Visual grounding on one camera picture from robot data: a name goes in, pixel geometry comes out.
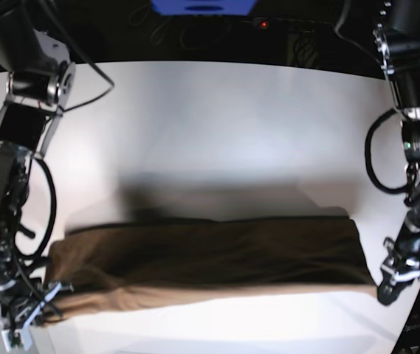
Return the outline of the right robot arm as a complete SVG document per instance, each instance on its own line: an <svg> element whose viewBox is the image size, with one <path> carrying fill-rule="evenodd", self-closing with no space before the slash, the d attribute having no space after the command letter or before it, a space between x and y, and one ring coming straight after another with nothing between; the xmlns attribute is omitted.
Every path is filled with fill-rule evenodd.
<svg viewBox="0 0 420 354"><path fill-rule="evenodd" d="M18 334L58 292L30 279L16 235L29 195L30 167L41 162L65 111L75 75L66 44L36 29L25 1L0 1L0 65L7 88L0 109L0 322Z"/></svg>

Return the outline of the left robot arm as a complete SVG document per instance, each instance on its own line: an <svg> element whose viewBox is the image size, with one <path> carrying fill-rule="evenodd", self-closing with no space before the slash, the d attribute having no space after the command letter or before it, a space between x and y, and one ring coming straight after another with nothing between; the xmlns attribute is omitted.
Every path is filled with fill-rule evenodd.
<svg viewBox="0 0 420 354"><path fill-rule="evenodd" d="M369 128L365 138L365 168L371 183L388 195L404 195L407 213L395 239L386 237L387 257L380 266L382 281L377 299L394 303L401 292L420 279L420 1L386 1L383 19L373 31L380 67L393 95L393 107ZM400 118L406 182L387 187L373 170L371 145L380 126L397 115Z"/></svg>

